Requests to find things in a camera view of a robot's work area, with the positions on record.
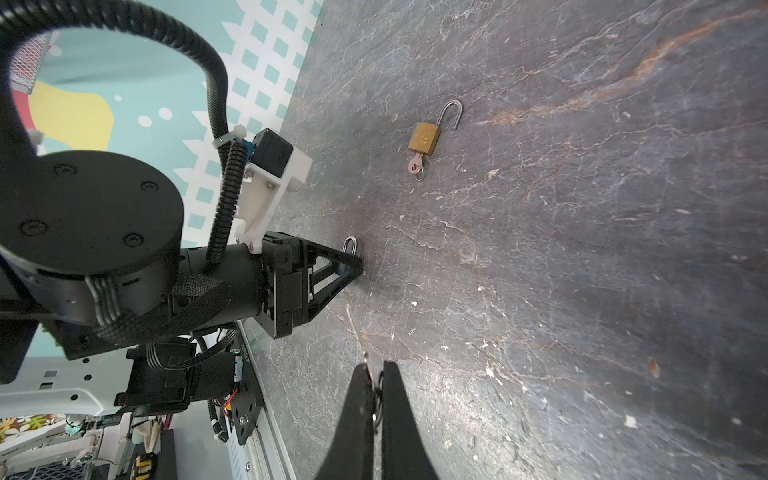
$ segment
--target white cable clip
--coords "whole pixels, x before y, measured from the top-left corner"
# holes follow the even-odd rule
[[[235,128],[231,132],[222,135],[221,137],[214,139],[214,148],[218,149],[228,141],[237,140],[241,141],[248,135],[243,125],[235,125]]]

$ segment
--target black cylindrical motor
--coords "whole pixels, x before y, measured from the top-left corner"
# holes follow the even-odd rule
[[[176,281],[184,205],[156,168],[125,155],[65,151],[0,169],[0,253],[62,319],[97,326],[88,277],[110,278],[137,315]]]

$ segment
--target bolt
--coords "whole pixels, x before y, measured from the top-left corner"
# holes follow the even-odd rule
[[[53,167],[53,173],[55,173],[57,177],[71,177],[78,173],[78,168],[72,165],[59,164]]]
[[[40,220],[27,220],[22,223],[19,228],[22,229],[22,233],[27,237],[36,237],[42,235],[48,229],[48,225]]]
[[[156,192],[159,187],[154,182],[146,181],[141,182],[141,189],[145,192]]]
[[[126,247],[138,247],[142,243],[144,243],[144,237],[139,235],[138,233],[129,233],[125,237],[123,237],[123,243],[125,243]]]

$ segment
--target brass padlock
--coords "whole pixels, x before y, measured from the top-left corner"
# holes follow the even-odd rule
[[[458,127],[458,121],[462,118],[464,107],[460,101],[451,100],[442,108],[440,117],[437,119],[437,125],[425,123],[416,124],[416,130],[413,132],[413,136],[411,136],[411,143],[408,144],[409,150],[424,155],[432,155],[432,152],[435,150],[435,145],[437,144],[437,139],[440,137],[440,132],[442,131],[440,128],[442,118],[445,115],[445,111],[448,110],[448,107],[451,105],[458,107],[458,114],[456,115],[456,121],[453,123],[453,129],[455,130]]]

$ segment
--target black metal plate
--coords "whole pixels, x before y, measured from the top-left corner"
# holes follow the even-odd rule
[[[245,445],[248,437],[256,428],[256,423],[264,408],[264,395],[261,392],[259,380],[256,377],[256,370],[248,355],[248,349],[242,344],[240,339],[240,352],[243,355],[243,379],[240,381],[240,387],[237,389],[237,395],[232,399],[232,421],[235,425],[237,434],[237,443]]]

